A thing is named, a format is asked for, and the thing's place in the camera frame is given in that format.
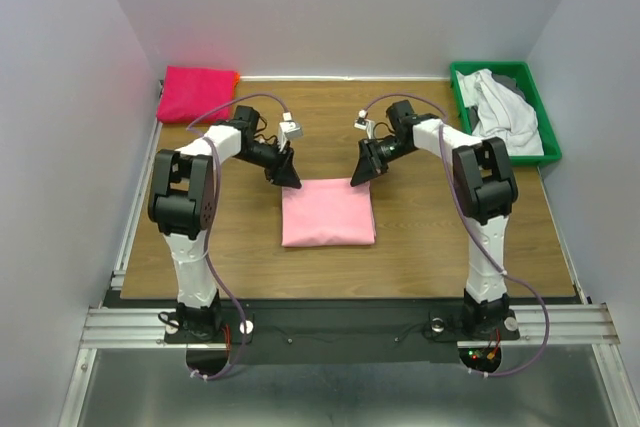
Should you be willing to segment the light pink t shirt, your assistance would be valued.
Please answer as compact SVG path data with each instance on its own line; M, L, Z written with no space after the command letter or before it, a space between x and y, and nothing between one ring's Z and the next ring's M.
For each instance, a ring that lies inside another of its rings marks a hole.
M348 178L304 180L282 189L282 245L286 248L370 246L376 242L370 184Z

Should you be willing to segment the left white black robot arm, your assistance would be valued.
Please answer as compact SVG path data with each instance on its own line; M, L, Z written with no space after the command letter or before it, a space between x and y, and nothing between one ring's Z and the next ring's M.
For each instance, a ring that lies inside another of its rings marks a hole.
M236 158L262 168L272 185L302 187L291 147L302 135L301 126L284 108L276 138L261 140L261 120L256 109L240 105L231 119L215 122L188 145L156 153L148 216L170 250L178 281L176 311L159 315L169 335L184 333L210 342L228 332L221 314L222 284L208 253L222 164Z

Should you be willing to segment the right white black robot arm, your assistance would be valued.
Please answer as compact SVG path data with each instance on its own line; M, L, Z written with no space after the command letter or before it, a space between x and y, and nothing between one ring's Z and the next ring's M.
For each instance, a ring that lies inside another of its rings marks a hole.
M518 187L505 143L464 133L433 114L417 114L410 101L386 110L390 134L377 138L376 123L366 108L354 127L366 132L358 142L359 157L350 185L365 184L388 171L389 163L417 150L443 162L456 210L469 237L469 273L464 288L460 325L482 337L509 316L503 267L504 237Z

